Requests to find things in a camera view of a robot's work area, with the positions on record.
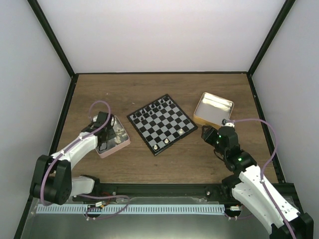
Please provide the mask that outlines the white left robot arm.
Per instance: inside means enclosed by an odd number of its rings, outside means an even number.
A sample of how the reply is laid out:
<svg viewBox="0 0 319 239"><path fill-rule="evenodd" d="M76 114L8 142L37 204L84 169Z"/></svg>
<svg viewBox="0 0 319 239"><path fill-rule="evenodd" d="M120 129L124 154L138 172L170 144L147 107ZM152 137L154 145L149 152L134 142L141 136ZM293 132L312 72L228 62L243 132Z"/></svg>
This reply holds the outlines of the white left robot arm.
<svg viewBox="0 0 319 239"><path fill-rule="evenodd" d="M63 205L70 197L84 194L97 201L102 189L92 176L72 177L72 169L92 150L105 149L115 116L99 112L90 124L82 129L75 140L52 155L41 155L35 165L30 195L45 206Z"/></svg>

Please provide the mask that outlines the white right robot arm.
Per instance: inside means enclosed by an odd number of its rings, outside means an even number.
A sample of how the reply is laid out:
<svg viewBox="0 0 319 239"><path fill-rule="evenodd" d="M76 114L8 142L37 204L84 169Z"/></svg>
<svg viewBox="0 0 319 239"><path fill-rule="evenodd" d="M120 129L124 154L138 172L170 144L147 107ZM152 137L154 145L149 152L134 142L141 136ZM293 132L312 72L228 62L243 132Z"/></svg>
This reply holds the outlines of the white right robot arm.
<svg viewBox="0 0 319 239"><path fill-rule="evenodd" d="M236 199L264 226L271 239L311 239L314 221L291 205L269 182L261 176L255 159L241 149L235 128L230 125L216 129L202 127L202 139L213 146L226 168L233 175L222 180L224 199Z"/></svg>

